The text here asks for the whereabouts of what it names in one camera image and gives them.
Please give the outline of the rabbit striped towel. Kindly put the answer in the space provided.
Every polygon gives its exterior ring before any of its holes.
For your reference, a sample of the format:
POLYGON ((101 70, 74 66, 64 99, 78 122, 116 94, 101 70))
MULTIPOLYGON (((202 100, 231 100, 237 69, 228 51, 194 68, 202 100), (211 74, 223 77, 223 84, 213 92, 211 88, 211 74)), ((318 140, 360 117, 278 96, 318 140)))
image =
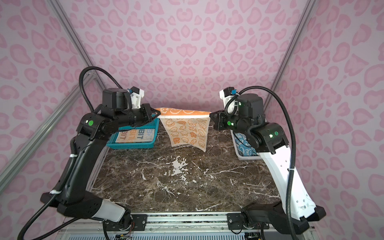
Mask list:
POLYGON ((119 132, 115 140, 118 144, 148 143, 155 138, 155 129, 132 129, 119 132))

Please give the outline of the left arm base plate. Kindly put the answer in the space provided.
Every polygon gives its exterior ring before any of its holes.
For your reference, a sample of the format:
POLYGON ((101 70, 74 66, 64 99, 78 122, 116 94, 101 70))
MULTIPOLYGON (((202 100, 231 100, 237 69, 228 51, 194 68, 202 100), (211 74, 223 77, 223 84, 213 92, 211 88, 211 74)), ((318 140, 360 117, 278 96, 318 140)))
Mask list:
POLYGON ((145 214, 125 214, 118 222, 107 220, 106 223, 103 223, 103 228, 107 232, 144 231, 147 220, 148 215, 145 214))

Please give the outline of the blue patterned towel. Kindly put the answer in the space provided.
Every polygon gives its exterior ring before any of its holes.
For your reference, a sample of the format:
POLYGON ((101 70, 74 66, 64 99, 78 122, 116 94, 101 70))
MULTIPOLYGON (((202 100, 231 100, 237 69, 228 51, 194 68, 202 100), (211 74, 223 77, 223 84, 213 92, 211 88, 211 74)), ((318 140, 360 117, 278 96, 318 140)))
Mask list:
POLYGON ((255 151, 253 147, 248 143, 247 138, 244 134, 235 133, 234 139, 236 143, 236 148, 240 157, 256 157, 259 154, 255 151))

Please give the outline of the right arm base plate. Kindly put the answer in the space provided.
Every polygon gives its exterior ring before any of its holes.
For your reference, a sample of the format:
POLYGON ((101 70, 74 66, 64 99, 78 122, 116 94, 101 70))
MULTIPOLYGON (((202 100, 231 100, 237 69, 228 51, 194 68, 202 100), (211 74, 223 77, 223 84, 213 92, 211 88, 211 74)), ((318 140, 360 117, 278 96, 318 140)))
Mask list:
POLYGON ((244 230, 250 226, 248 218, 244 213, 228 213, 227 224, 228 229, 231 231, 244 230))

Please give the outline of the teal plastic basket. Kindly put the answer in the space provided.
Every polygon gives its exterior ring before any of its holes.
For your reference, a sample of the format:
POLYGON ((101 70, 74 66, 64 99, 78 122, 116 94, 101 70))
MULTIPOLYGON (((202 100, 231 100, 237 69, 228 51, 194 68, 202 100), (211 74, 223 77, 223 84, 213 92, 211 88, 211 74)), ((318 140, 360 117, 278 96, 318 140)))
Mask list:
POLYGON ((114 150, 151 149, 159 129, 159 119, 141 127, 121 127, 113 134, 107 147, 114 150))

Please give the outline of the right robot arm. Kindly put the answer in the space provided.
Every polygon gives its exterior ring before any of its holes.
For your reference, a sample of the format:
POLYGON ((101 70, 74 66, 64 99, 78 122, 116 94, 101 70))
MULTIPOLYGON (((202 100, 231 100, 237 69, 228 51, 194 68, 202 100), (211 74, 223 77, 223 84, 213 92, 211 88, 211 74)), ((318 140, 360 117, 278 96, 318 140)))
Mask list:
POLYGON ((257 94, 239 95, 230 87, 220 91, 220 98, 231 113, 211 113, 214 129, 231 130, 233 134, 245 136, 247 146, 267 165, 281 198, 272 204, 248 204, 241 209, 237 220, 228 220, 229 229, 257 227, 262 231, 269 224, 279 233, 297 239, 309 229, 310 222, 324 218, 326 211, 311 199, 291 163, 294 142, 288 140, 279 124, 267 122, 263 99, 257 94))

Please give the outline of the orange patterned towel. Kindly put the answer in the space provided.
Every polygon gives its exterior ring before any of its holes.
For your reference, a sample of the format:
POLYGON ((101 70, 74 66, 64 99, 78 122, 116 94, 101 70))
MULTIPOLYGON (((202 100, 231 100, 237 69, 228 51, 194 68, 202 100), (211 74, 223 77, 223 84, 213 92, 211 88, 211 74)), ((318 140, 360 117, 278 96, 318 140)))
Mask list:
POLYGON ((206 152, 210 113, 204 111, 158 108, 172 147, 188 145, 206 152))

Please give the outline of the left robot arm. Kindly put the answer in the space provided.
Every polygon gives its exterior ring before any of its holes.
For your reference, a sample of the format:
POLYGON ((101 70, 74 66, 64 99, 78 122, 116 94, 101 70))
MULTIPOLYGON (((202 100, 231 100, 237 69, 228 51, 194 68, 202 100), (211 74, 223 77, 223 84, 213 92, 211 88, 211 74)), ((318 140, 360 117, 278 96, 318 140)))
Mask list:
POLYGON ((82 117, 77 135, 70 142, 65 170, 53 190, 42 194, 42 203, 65 217, 105 220, 128 228, 132 222, 129 209, 97 197, 86 188, 100 153, 119 128, 141 127, 161 115, 149 104, 133 108, 131 94, 119 88, 103 91, 102 104, 82 117))

